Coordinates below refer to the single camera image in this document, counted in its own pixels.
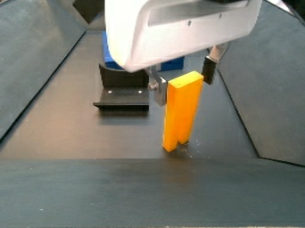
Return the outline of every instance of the white plastic housing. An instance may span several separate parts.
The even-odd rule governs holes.
[[[247,36],[263,0],[106,0],[110,53],[130,72]]]

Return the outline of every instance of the black metal bracket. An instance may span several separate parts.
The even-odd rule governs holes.
[[[149,110],[149,76],[145,70],[129,73],[109,69],[100,64],[104,81],[101,101],[93,105],[100,109]]]

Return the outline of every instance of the dark gray surface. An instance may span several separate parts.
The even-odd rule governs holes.
[[[305,169],[263,159],[0,162],[2,227],[304,226]]]
[[[305,165],[305,28],[264,3],[221,72],[260,156]]]
[[[0,5],[0,138],[77,44],[85,28],[57,0]]]
[[[165,108],[150,95],[150,110],[104,115],[93,106],[102,94],[102,32],[89,33],[0,145],[0,159],[158,159]],[[207,52],[187,57],[185,70],[203,70]],[[256,158],[224,82],[205,85],[191,143],[170,156]]]

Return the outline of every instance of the wooden block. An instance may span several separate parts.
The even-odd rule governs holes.
[[[164,147],[168,152],[192,136],[196,111],[201,98],[204,76],[193,71],[169,81]]]

